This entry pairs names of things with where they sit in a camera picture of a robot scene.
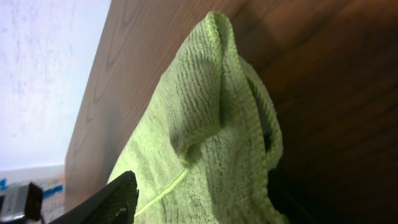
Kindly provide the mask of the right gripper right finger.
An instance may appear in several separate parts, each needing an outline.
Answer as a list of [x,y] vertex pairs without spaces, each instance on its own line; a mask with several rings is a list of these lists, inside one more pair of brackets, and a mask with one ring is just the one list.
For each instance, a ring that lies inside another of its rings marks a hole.
[[317,203],[294,188],[276,169],[268,172],[269,198],[276,210],[287,216],[290,223],[323,223]]

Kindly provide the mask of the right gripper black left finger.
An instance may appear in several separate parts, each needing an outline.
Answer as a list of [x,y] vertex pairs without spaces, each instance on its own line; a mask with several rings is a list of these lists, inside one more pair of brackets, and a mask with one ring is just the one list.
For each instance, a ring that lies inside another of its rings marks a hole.
[[50,224],[133,224],[138,198],[135,173],[126,171]]

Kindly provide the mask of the light green microfiber cloth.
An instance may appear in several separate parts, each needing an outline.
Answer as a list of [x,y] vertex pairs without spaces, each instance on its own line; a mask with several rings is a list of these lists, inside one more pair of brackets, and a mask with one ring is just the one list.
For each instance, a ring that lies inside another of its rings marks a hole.
[[110,175],[133,171],[135,223],[287,223],[268,194],[283,154],[272,100],[210,12],[184,40]]

